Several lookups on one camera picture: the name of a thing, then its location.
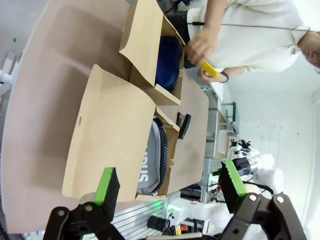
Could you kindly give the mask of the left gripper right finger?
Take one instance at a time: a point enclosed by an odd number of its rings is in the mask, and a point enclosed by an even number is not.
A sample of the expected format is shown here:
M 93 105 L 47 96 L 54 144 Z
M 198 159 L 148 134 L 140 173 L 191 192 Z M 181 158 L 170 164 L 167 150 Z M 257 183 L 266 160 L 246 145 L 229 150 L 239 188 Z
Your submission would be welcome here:
M 247 191 L 231 160 L 222 163 L 219 183 L 227 208 L 233 214 L 219 240 L 243 240 L 250 225 L 260 226 L 267 240 L 307 240 L 286 194 L 275 194 L 268 199 Z

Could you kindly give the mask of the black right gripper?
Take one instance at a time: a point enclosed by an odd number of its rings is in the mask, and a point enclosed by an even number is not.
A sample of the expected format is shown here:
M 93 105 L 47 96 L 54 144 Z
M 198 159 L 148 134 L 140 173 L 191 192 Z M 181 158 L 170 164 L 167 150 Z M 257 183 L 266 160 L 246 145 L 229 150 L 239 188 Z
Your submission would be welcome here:
M 251 173 L 251 165 L 246 157 L 236 159 L 236 169 L 240 176 Z

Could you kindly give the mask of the grey CAMPUS pencil case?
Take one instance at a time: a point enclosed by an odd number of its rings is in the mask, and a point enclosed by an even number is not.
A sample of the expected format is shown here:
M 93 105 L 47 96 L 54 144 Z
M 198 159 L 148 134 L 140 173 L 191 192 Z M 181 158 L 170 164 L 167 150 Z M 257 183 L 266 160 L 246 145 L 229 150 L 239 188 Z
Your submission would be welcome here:
M 155 116 L 151 124 L 136 193 L 156 196 L 165 182 L 167 166 L 167 133 L 163 122 Z

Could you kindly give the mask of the yellow utility knife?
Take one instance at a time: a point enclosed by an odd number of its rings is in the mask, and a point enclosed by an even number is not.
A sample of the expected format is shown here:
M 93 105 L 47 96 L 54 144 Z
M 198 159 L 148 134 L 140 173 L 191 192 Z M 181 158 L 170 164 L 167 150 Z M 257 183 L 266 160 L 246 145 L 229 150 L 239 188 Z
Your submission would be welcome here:
M 212 78 L 217 79 L 219 77 L 219 72 L 212 67 L 207 61 L 204 61 L 201 66 Z

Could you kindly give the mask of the dark blue shoe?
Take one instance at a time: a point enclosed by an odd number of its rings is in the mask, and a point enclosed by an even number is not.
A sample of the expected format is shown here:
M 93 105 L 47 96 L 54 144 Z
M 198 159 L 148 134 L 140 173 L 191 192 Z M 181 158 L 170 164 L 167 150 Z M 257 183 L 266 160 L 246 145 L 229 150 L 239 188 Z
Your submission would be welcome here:
M 161 36 L 155 83 L 172 93 L 177 85 L 183 49 L 177 38 Z

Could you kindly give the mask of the person's right forearm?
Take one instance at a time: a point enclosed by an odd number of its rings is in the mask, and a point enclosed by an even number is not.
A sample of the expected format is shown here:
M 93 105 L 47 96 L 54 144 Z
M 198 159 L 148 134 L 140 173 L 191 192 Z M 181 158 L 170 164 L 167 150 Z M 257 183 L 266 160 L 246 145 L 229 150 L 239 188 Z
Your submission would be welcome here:
M 208 0 L 204 19 L 204 28 L 210 32 L 219 32 L 229 0 Z

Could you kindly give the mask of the person's left forearm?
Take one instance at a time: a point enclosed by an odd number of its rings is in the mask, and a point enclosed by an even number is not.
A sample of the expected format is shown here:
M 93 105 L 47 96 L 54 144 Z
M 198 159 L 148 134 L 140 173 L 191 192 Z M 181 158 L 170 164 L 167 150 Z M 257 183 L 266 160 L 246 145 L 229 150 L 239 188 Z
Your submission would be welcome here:
M 230 79 L 247 72 L 248 66 L 227 67 L 223 71 L 228 74 Z

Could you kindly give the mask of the large open cardboard box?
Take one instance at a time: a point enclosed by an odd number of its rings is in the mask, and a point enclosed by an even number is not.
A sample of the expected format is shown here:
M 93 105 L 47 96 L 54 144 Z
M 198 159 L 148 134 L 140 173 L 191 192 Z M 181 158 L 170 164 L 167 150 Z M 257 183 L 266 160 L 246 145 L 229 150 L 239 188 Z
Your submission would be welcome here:
M 104 169 L 114 167 L 119 202 L 164 200 L 169 175 L 156 196 L 137 193 L 154 117 L 164 124 L 168 165 L 173 166 L 179 127 L 141 89 L 94 65 L 70 142 L 62 194 L 79 199 L 95 192 Z

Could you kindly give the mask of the small open cardboard box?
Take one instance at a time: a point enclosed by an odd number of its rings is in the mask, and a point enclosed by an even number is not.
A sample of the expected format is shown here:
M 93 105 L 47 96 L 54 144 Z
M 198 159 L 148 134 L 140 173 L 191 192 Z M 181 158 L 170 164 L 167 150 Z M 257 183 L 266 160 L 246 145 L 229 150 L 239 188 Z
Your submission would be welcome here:
M 182 47 L 179 76 L 173 92 L 156 84 L 161 36 L 177 38 Z M 162 12 L 156 0 L 132 0 L 119 52 L 132 64 L 129 78 L 132 84 L 147 93 L 157 105 L 180 105 L 185 42 Z

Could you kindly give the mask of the white side table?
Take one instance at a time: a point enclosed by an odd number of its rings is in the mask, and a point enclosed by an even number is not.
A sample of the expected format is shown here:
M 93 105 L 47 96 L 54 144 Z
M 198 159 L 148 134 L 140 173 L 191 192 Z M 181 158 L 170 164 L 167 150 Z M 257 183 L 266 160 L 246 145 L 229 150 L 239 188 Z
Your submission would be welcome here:
M 230 98 L 228 86 L 213 82 L 202 88 L 209 99 L 207 133 L 205 143 L 206 158 L 225 159 L 230 138 L 237 138 L 240 117 L 235 101 Z

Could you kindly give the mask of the black cylindrical device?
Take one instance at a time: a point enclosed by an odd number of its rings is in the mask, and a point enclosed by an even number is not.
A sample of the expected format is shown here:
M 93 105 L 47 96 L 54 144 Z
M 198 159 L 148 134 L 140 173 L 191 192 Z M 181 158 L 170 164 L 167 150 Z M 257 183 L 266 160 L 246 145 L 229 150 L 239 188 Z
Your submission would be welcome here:
M 167 224 L 167 220 L 155 215 L 151 215 L 147 221 L 147 227 L 149 229 L 162 231 Z

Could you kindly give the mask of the red emergency stop button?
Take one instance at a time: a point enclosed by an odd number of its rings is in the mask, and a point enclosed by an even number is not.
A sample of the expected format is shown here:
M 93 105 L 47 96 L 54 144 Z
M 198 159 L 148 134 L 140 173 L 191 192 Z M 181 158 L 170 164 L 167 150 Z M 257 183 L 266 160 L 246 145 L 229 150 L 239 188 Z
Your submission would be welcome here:
M 174 226 L 174 231 L 176 236 L 187 234 L 189 233 L 189 226 L 185 224 L 177 224 Z

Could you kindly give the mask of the black stapler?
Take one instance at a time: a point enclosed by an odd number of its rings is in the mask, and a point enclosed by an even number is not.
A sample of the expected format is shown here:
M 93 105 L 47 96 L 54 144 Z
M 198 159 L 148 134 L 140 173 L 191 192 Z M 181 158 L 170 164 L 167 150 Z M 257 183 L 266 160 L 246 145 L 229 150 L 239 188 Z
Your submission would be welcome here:
M 182 115 L 180 112 L 177 113 L 176 125 L 179 127 L 178 138 L 182 140 L 189 128 L 192 116 L 190 114 Z

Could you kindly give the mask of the aluminium profile frame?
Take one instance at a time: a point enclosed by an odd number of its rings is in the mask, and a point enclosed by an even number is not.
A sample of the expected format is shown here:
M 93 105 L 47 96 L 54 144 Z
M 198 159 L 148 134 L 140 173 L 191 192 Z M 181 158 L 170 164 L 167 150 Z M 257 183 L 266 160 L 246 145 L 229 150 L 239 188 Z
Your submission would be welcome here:
M 207 203 L 207 198 L 210 197 L 210 176 L 218 167 L 218 160 L 216 158 L 216 146 L 218 136 L 218 120 L 219 111 L 217 107 L 210 107 L 208 109 L 208 130 L 205 140 L 205 154 L 203 163 L 203 172 L 201 179 L 201 194 L 200 202 Z

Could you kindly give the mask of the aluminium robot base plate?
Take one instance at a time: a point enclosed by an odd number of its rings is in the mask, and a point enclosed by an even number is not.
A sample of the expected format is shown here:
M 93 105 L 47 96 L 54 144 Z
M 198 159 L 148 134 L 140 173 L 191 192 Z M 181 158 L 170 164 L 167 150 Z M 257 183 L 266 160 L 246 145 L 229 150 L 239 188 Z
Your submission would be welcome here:
M 164 200 L 157 200 L 136 205 L 115 213 L 112 224 L 125 240 L 140 240 L 146 236 L 162 235 L 158 231 L 147 227 L 150 216 L 172 219 L 172 214 L 166 215 L 168 204 Z

